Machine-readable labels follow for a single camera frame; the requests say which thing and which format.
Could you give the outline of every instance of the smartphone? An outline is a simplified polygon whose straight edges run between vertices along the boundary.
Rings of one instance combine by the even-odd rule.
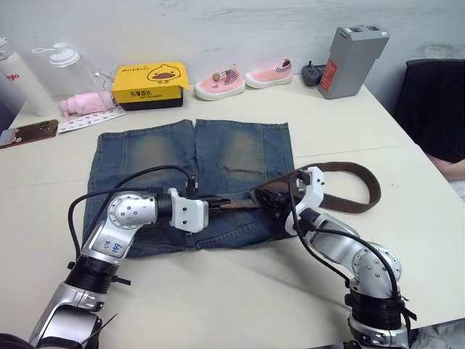
[[[0,135],[0,149],[55,137],[57,128],[57,120],[48,120],[16,129],[5,129]]]

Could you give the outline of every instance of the gray battery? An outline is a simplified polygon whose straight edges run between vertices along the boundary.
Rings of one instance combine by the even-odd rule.
[[[318,91],[328,100],[356,95],[388,40],[377,24],[338,27]]]

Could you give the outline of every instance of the white table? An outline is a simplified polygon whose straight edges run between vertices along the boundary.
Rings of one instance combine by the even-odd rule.
[[[68,274],[66,212],[86,191],[98,134],[195,118],[287,121],[296,166],[368,167],[381,183],[380,202],[365,214],[331,214],[400,257],[401,291],[419,319],[414,326],[465,316],[463,202],[365,87],[356,97],[327,101],[294,79],[215,103],[188,93],[183,108],[134,112],[0,151],[0,332],[27,339]],[[15,125],[36,120],[25,107]],[[328,173],[325,181],[330,193],[367,199],[353,176]],[[83,212],[84,205],[76,210],[78,231]],[[103,348],[308,348],[351,338],[343,281],[295,238],[127,260],[118,274],[132,286],[110,289],[100,315],[119,316],[101,334]]]

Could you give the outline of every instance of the blue denim jeans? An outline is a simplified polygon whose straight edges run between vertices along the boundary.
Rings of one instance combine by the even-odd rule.
[[[188,120],[175,124],[99,136],[88,191],[113,188],[120,180],[148,167],[177,165],[198,177],[199,194],[249,198],[248,190],[294,170],[287,124]],[[173,170],[152,172],[127,187],[160,185],[185,190],[186,178]],[[86,202],[87,232],[105,196]],[[241,247],[283,236],[262,210],[232,210],[210,217],[199,233],[169,227],[167,222],[141,227],[129,257],[185,249]]]

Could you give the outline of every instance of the paper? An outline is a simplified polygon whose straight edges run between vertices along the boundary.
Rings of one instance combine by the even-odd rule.
[[[117,107],[109,111],[99,111],[97,113],[90,113],[78,118],[65,121],[58,124],[58,133],[73,131],[75,129],[82,129],[84,127],[100,124],[101,122],[108,121],[119,116],[126,115],[126,111],[122,107]]]

